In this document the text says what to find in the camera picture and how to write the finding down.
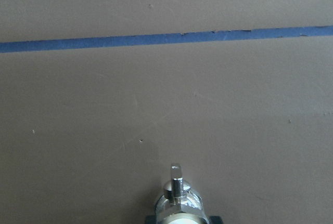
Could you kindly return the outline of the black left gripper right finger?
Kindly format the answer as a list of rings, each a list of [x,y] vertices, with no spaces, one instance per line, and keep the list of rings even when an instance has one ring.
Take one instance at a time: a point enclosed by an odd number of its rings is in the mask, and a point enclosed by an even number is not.
[[[222,224],[222,218],[220,216],[210,216],[209,224]]]

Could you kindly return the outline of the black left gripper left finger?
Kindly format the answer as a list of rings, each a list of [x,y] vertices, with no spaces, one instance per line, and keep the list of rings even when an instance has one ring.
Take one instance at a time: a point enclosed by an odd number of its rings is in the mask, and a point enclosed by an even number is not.
[[[157,219],[155,215],[148,215],[145,217],[145,224],[156,224]]]

